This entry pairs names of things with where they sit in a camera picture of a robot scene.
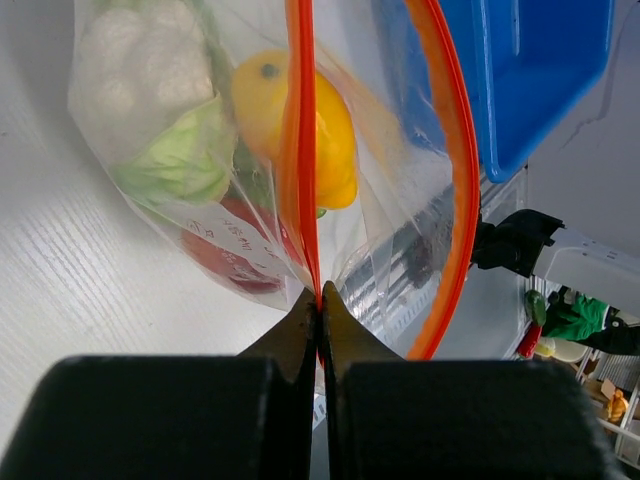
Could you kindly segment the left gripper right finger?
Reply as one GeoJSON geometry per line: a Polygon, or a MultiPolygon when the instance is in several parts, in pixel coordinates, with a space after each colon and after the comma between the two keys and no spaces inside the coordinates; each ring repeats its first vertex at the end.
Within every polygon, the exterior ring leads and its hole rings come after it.
{"type": "Polygon", "coordinates": [[[620,479],[593,406],[537,361],[408,361],[323,288],[319,353],[334,479],[620,479]]]}

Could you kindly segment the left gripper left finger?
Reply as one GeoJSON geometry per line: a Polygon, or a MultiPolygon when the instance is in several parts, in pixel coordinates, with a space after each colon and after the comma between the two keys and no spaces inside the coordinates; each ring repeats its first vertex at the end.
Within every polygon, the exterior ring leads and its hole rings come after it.
{"type": "Polygon", "coordinates": [[[5,479],[305,479],[312,293],[235,356],[87,355],[54,364],[1,461],[5,479]]]}

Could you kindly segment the clear zip bag orange zipper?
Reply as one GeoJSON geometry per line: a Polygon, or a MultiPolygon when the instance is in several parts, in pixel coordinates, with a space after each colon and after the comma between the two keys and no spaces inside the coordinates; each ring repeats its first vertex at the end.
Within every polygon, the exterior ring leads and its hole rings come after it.
{"type": "Polygon", "coordinates": [[[479,165],[469,99],[439,1],[401,1],[426,57],[428,102],[444,133],[441,151],[414,146],[394,108],[375,1],[204,1],[231,65],[238,133],[230,196],[271,211],[302,259],[285,286],[250,295],[209,272],[181,244],[191,219],[218,202],[148,207],[123,195],[161,235],[224,287],[287,309],[301,289],[338,288],[426,203],[454,189],[453,244],[428,316],[408,348],[431,358],[453,317],[471,260],[479,165]]]}

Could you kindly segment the white toy cauliflower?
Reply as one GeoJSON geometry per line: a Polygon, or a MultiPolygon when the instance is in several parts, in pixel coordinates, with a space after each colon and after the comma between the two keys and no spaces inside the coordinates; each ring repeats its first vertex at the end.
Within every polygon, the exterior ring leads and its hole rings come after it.
{"type": "Polygon", "coordinates": [[[218,202],[238,133],[204,1],[77,1],[69,112],[115,185],[152,207],[218,202]]]}

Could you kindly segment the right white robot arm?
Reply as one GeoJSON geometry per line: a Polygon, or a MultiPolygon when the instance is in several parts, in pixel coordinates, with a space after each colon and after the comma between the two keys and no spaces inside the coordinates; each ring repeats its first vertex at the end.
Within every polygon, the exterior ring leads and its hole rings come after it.
{"type": "Polygon", "coordinates": [[[571,287],[639,315],[639,259],[536,210],[518,210],[498,224],[481,221],[471,262],[571,287]]]}

